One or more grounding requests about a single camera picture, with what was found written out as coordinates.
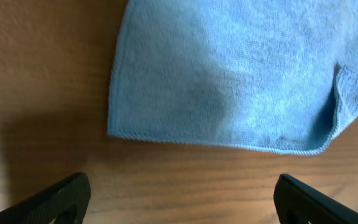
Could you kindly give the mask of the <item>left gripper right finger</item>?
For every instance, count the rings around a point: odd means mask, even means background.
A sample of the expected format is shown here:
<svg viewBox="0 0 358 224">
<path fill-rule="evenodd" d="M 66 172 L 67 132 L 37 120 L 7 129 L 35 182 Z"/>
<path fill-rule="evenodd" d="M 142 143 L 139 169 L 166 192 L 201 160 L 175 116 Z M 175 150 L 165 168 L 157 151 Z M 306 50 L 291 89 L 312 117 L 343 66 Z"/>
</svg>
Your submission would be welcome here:
<svg viewBox="0 0 358 224">
<path fill-rule="evenodd" d="M 281 224 L 358 224 L 357 212 L 288 174 L 280 174 L 273 201 Z"/>
</svg>

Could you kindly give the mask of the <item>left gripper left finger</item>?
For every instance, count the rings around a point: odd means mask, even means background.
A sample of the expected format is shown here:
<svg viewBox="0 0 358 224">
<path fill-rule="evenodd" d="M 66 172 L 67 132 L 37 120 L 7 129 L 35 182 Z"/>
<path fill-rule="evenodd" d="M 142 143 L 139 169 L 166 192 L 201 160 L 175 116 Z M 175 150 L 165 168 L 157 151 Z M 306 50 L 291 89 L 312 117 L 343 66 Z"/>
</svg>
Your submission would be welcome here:
<svg viewBox="0 0 358 224">
<path fill-rule="evenodd" d="M 91 187 L 88 176 L 77 172 L 47 189 L 0 212 L 1 224 L 82 224 Z"/>
</svg>

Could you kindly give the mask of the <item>blue microfiber cloth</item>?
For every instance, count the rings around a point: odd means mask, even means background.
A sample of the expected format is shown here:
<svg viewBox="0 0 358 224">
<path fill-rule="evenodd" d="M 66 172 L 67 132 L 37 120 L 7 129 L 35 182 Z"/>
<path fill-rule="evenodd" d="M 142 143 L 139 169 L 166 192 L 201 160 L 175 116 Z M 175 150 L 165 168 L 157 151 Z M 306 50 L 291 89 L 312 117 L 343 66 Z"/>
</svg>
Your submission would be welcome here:
<svg viewBox="0 0 358 224">
<path fill-rule="evenodd" d="M 129 1 L 107 132 L 324 151 L 358 117 L 358 1 Z"/>
</svg>

